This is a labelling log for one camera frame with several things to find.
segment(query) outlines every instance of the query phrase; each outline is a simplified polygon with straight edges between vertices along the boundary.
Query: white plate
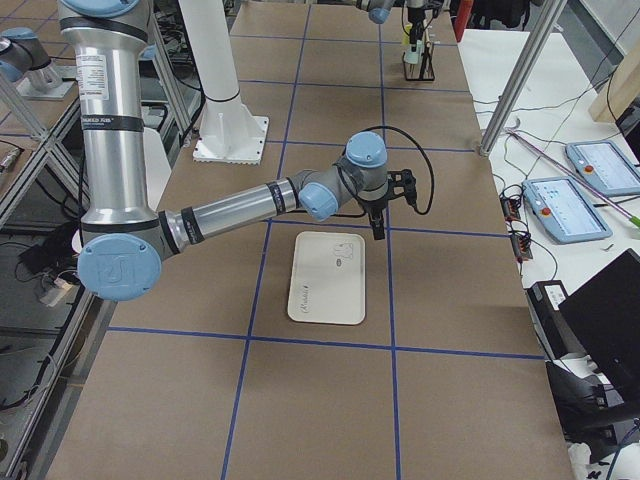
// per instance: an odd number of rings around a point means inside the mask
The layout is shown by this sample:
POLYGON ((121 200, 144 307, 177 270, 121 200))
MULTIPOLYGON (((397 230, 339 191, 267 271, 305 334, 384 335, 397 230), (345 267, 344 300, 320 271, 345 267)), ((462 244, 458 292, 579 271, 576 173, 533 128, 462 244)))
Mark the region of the white plate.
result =
POLYGON ((364 239, 302 232, 296 238, 287 313, 296 322, 358 325, 365 316, 364 239))

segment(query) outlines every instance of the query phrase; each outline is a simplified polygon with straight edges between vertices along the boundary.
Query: white rounded rectangle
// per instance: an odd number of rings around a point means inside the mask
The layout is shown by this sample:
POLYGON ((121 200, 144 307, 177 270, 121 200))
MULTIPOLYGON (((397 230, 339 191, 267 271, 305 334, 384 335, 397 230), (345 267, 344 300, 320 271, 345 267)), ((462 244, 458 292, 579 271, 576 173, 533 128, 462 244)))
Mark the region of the white rounded rectangle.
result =
POLYGON ((364 239, 302 232, 296 238, 287 313, 296 322, 358 325, 365 316, 364 239))

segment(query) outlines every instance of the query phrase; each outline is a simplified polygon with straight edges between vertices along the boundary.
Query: white pillar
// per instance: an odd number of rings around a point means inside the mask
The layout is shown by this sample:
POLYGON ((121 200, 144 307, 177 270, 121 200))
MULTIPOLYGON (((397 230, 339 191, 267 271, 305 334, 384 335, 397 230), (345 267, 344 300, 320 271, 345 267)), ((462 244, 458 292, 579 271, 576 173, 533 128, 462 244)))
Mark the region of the white pillar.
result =
POLYGON ((269 119, 240 98, 222 0, 180 0, 200 81, 207 96, 194 158, 260 163, 269 119))

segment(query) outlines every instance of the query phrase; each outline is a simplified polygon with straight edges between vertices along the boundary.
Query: black computer screen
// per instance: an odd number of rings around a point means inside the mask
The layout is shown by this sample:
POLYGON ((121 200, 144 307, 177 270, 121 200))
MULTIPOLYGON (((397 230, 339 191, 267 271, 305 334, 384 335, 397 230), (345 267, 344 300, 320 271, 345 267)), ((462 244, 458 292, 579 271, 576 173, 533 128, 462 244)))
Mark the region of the black computer screen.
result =
POLYGON ((625 401, 640 400, 640 257, 632 249, 560 304, 560 312, 625 401))

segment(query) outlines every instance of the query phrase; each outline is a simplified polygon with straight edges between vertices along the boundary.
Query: red object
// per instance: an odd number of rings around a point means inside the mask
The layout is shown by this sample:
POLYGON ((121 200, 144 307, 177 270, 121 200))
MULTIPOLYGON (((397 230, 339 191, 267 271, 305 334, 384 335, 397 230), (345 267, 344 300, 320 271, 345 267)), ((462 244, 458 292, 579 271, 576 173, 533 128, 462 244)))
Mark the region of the red object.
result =
POLYGON ((464 29, 467 28, 469 23, 469 17, 471 17, 471 9, 473 8, 473 0, 462 0, 458 7, 458 16, 456 22, 453 25, 453 31, 456 34, 456 42, 460 43, 462 35, 464 35, 464 29))

